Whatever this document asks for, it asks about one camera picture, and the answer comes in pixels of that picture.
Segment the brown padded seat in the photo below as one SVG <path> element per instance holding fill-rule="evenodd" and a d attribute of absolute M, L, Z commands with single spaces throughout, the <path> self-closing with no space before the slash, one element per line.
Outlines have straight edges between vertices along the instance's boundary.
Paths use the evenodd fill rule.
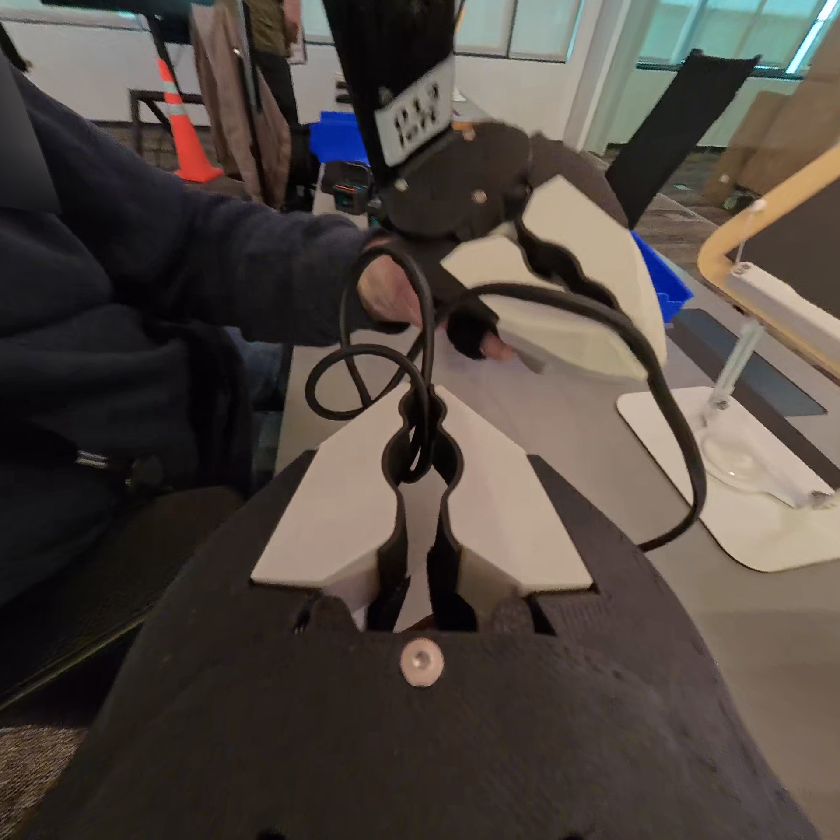
<path fill-rule="evenodd" d="M 194 63 L 217 162 L 249 197 L 277 211 L 286 203 L 291 135 L 249 52 L 241 4 L 193 4 Z"/>

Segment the person's left hand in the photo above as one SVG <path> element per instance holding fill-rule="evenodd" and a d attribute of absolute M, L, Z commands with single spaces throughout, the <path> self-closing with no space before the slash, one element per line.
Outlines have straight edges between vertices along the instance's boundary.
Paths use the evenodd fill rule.
<path fill-rule="evenodd" d="M 423 326 L 417 294 L 404 270 L 392 257 L 375 257 L 364 268 L 356 290 L 364 310 L 374 323 L 419 329 Z"/>

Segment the small blue bin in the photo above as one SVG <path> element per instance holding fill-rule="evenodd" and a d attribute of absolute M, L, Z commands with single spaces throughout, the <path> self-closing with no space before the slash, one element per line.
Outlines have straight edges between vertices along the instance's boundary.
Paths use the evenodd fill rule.
<path fill-rule="evenodd" d="M 358 121 L 352 112 L 321 111 L 319 120 L 309 124 L 309 148 L 322 164 L 370 164 Z"/>

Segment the black mesh chair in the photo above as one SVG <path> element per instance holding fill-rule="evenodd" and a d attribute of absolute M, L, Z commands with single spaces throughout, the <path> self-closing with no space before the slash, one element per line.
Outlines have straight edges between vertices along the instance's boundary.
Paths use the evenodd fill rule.
<path fill-rule="evenodd" d="M 183 565 L 242 507 L 205 487 L 132 506 L 93 547 L 1 612 L 2 718 L 130 641 Z"/>

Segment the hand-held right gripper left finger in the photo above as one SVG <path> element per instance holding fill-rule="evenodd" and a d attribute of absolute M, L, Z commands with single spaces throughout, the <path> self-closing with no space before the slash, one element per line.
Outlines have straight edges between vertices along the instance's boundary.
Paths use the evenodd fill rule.
<path fill-rule="evenodd" d="M 257 585 L 376 598 L 377 554 L 397 531 L 398 497 L 385 475 L 385 448 L 402 432 L 394 391 L 323 441 L 306 469 L 250 579 Z"/>

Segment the cardboard panel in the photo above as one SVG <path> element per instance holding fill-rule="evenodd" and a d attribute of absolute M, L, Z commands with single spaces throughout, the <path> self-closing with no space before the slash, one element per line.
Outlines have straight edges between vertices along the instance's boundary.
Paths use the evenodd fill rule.
<path fill-rule="evenodd" d="M 720 206 L 730 196 L 790 99 L 791 94 L 776 91 L 757 94 L 703 186 L 701 196 L 708 204 Z"/>

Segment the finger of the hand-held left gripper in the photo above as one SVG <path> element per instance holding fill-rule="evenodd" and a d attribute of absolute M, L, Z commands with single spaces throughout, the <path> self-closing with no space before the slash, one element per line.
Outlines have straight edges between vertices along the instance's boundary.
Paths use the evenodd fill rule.
<path fill-rule="evenodd" d="M 440 265 L 465 288 L 511 282 L 587 297 L 567 288 L 560 277 L 535 272 L 522 239 L 502 235 L 475 239 L 458 245 Z M 500 336 L 536 371 L 565 364 L 601 377 L 638 382 L 646 378 L 626 342 L 605 325 L 530 301 L 500 296 L 485 301 L 497 316 Z"/>
<path fill-rule="evenodd" d="M 560 277 L 570 290 L 622 312 L 657 361 L 666 362 L 665 322 L 632 233 L 563 176 L 531 193 L 522 212 L 522 246 L 535 272 Z"/>

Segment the white stand base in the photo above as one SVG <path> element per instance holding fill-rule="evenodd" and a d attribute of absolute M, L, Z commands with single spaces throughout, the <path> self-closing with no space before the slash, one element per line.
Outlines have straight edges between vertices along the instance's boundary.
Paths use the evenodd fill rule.
<path fill-rule="evenodd" d="M 672 391 L 700 447 L 700 512 L 721 548 L 759 572 L 838 560 L 838 491 L 722 386 Z"/>

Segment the black electronic device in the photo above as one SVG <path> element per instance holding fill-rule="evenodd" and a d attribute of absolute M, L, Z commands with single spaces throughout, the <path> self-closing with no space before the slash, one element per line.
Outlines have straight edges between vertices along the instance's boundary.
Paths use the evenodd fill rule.
<path fill-rule="evenodd" d="M 331 161 L 323 165 L 320 191 L 332 197 L 334 208 L 351 216 L 365 215 L 378 224 L 382 202 L 369 165 L 357 161 Z"/>

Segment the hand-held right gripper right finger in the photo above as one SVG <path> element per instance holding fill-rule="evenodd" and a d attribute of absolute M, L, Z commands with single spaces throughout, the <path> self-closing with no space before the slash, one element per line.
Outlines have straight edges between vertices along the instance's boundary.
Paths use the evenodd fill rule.
<path fill-rule="evenodd" d="M 529 455 L 452 394 L 435 394 L 445 483 L 444 567 L 461 598 L 584 592 L 594 584 Z"/>

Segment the large blue bin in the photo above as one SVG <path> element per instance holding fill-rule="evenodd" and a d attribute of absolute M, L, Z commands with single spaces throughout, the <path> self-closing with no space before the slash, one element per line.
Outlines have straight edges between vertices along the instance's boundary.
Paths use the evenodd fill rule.
<path fill-rule="evenodd" d="M 653 283 L 664 324 L 668 326 L 686 304 L 694 299 L 695 294 L 678 267 L 660 255 L 635 230 L 631 231 L 631 235 Z"/>

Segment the person's left forearm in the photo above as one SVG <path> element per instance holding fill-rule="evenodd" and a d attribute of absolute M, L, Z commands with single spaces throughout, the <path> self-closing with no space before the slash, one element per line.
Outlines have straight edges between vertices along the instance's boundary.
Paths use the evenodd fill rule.
<path fill-rule="evenodd" d="M 375 329 L 354 269 L 372 234 L 332 213 L 279 213 L 187 187 L 13 72 L 59 199 L 59 219 L 136 308 L 237 327 L 264 342 L 329 346 L 346 295 Z"/>

